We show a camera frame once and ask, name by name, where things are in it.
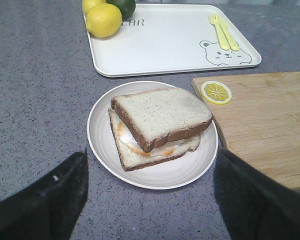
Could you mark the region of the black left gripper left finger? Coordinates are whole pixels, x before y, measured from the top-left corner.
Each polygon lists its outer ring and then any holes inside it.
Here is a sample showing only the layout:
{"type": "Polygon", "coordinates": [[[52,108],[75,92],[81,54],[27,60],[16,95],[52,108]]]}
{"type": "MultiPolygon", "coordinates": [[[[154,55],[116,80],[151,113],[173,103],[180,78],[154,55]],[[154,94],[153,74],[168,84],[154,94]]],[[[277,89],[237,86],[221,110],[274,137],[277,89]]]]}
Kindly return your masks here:
{"type": "Polygon", "coordinates": [[[0,201],[0,240],[68,240],[88,199],[87,152],[0,201]]]}

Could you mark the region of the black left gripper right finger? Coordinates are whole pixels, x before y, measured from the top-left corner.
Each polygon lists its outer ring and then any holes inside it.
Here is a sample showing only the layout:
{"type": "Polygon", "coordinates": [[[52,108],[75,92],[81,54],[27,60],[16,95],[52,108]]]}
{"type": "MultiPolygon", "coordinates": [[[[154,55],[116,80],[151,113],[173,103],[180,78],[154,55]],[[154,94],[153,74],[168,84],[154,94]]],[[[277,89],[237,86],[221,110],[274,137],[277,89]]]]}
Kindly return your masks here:
{"type": "Polygon", "coordinates": [[[220,147],[214,197],[233,240],[300,240],[300,194],[220,147]]]}

